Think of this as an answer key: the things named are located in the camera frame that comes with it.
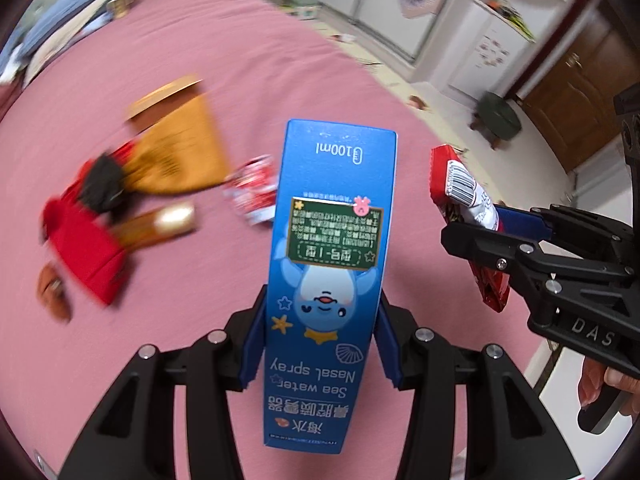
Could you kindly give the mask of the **white shelf cabinet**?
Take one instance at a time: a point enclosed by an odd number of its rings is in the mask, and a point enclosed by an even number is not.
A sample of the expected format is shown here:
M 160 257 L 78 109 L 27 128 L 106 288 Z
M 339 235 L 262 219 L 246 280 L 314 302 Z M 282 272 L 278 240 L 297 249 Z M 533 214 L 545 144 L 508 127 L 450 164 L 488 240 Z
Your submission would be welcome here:
M 426 81 L 466 106 L 506 93 L 575 0 L 446 0 L 414 64 Z

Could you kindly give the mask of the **amber gold bottle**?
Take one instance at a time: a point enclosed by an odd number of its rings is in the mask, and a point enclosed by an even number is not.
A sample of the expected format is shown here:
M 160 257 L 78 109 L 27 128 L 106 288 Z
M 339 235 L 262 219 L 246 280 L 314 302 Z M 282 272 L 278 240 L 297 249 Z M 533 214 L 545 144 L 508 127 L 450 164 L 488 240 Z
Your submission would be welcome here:
M 108 230 L 128 252 L 168 242 L 198 227 L 194 203 L 182 202 L 157 208 L 119 222 Z

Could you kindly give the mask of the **mustard yellow drawstring bag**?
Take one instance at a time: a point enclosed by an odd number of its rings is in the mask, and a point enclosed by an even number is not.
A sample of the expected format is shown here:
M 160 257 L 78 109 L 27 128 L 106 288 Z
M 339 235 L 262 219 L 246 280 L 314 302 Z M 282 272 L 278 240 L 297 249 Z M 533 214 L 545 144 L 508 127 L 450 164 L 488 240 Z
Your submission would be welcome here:
M 231 166 L 206 97 L 199 94 L 141 133 L 126 162 L 125 186 L 152 195 L 181 195 L 224 182 Z

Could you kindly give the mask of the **brown knitted sock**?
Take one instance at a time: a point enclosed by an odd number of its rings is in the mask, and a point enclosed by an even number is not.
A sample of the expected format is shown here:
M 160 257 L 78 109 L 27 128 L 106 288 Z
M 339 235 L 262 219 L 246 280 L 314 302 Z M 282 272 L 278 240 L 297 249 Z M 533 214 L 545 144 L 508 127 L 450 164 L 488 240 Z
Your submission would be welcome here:
M 64 282 L 52 263 L 47 263 L 38 275 L 36 296 L 58 322 L 70 322 L 72 310 L 66 299 Z

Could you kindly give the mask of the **pink bed sheet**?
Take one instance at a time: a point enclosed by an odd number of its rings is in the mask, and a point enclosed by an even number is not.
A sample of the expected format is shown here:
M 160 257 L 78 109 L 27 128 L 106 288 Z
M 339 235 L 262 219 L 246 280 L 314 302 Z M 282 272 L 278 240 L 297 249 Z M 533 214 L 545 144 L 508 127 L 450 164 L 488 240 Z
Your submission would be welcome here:
M 142 344 L 192 344 L 249 307 L 267 281 L 271 232 L 250 226 L 222 188 L 193 197 L 196 232 L 135 252 L 128 281 L 104 306 L 72 274 L 72 307 L 55 321 L 37 278 L 55 258 L 42 238 L 48 200 L 91 159 L 137 141 L 130 106 L 194 76 L 191 101 L 165 130 L 211 126 L 204 162 L 230 168 L 279 158 L 293 118 L 390 129 L 398 136 L 383 287 L 453 344 L 501 344 L 526 367 L 540 341 L 523 300 L 483 304 L 469 266 L 440 244 L 428 192 L 436 134 L 333 41 L 262 0 L 136 0 L 27 86 L 1 123 L 1 409 L 28 454 L 60 468 L 79 431 Z

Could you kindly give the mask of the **dark green stool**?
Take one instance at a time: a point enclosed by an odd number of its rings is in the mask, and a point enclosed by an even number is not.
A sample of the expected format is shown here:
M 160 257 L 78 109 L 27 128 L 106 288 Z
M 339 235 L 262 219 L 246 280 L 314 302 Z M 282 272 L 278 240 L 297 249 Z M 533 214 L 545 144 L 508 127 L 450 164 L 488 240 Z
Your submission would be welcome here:
M 521 132 L 522 123 L 505 99 L 485 92 L 476 103 L 469 128 L 484 136 L 495 151 Z

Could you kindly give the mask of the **blue pillow right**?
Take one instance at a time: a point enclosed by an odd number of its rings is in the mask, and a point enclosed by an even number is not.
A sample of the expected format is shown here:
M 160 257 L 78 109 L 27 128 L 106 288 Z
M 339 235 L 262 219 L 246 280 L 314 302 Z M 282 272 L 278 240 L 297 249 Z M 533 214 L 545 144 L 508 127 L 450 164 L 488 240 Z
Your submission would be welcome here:
M 93 0 L 56 0 L 29 29 L 22 42 L 21 52 L 24 55 L 34 53 L 59 27 L 92 2 Z

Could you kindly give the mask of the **cream pillow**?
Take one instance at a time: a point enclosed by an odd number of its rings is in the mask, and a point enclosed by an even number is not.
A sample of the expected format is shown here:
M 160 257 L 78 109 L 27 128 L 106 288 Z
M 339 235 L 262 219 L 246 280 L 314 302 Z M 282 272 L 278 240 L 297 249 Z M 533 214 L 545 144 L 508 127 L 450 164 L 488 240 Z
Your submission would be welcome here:
M 106 6 L 93 10 L 85 8 L 56 30 L 30 57 L 23 79 L 26 88 L 51 60 L 64 51 L 70 44 L 92 34 L 114 18 L 113 12 Z

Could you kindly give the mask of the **red zipper pouch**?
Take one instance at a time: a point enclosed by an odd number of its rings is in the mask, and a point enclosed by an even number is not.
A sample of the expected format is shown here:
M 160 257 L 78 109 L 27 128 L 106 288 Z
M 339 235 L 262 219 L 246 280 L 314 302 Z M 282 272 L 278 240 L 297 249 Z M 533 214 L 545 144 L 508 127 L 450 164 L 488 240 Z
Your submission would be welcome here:
M 104 307 L 114 304 L 130 277 L 129 255 L 98 215 L 80 201 L 77 179 L 43 207 L 41 231 L 66 270 Z

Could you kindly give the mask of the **red snack wrapper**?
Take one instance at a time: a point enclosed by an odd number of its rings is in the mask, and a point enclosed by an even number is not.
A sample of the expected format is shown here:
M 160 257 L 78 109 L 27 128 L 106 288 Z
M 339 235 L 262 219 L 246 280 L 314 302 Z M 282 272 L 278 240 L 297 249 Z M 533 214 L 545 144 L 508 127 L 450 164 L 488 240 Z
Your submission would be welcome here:
M 428 188 L 447 224 L 461 221 L 491 231 L 503 230 L 497 207 L 451 145 L 442 144 L 431 149 Z M 469 265 L 484 304 L 501 312 L 510 294 L 506 274 L 474 262 Z
M 273 222 L 278 175 L 273 158 L 262 155 L 239 166 L 224 180 L 224 196 L 250 226 Z

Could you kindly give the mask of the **brown wooden door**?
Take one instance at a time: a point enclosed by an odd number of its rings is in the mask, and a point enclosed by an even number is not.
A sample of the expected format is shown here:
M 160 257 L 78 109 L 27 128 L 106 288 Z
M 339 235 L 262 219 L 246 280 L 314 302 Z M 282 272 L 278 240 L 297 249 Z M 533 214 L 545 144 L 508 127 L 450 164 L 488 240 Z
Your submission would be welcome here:
M 613 99 L 639 80 L 639 49 L 606 0 L 574 0 L 506 96 L 566 172 L 618 136 Z

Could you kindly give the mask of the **blue nasal spray box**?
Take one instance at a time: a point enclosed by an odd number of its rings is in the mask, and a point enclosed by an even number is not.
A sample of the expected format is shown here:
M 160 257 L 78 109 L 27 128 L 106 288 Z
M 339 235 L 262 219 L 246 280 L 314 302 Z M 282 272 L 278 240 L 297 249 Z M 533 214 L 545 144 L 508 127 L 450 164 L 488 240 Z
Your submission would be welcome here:
M 378 315 L 397 134 L 292 119 L 272 225 L 264 442 L 341 452 Z

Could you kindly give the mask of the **red knotted cloth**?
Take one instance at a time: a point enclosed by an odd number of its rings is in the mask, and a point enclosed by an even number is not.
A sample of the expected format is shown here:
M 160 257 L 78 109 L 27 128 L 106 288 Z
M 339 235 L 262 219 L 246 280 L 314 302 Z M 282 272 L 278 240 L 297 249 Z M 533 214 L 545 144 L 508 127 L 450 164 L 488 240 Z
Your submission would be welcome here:
M 121 181 L 125 175 L 125 164 L 132 156 L 136 142 L 128 141 L 113 151 L 85 162 L 76 177 L 75 183 L 83 186 L 88 177 L 104 177 L 107 180 Z

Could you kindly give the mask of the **black fuzzy sock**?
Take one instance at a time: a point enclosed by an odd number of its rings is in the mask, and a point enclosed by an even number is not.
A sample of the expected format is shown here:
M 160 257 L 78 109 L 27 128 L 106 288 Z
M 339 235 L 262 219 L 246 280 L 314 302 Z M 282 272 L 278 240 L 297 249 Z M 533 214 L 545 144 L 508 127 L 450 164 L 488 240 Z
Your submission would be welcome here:
M 111 222 L 126 214 L 131 193 L 125 188 L 124 170 L 113 156 L 102 154 L 91 164 L 82 181 L 79 199 L 96 214 L 108 214 Z

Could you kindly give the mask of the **gold cardboard box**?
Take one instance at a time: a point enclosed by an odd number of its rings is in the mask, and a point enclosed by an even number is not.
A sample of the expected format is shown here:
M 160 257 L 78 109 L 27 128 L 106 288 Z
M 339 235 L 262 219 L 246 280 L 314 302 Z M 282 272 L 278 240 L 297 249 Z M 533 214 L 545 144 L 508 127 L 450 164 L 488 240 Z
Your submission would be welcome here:
M 160 88 L 157 88 L 146 96 L 133 102 L 128 107 L 127 119 L 133 120 L 138 115 L 150 110 L 153 106 L 160 104 L 174 96 L 178 96 L 180 92 L 194 88 L 201 82 L 201 78 L 196 75 L 186 75 L 179 77 L 168 84 L 163 84 Z

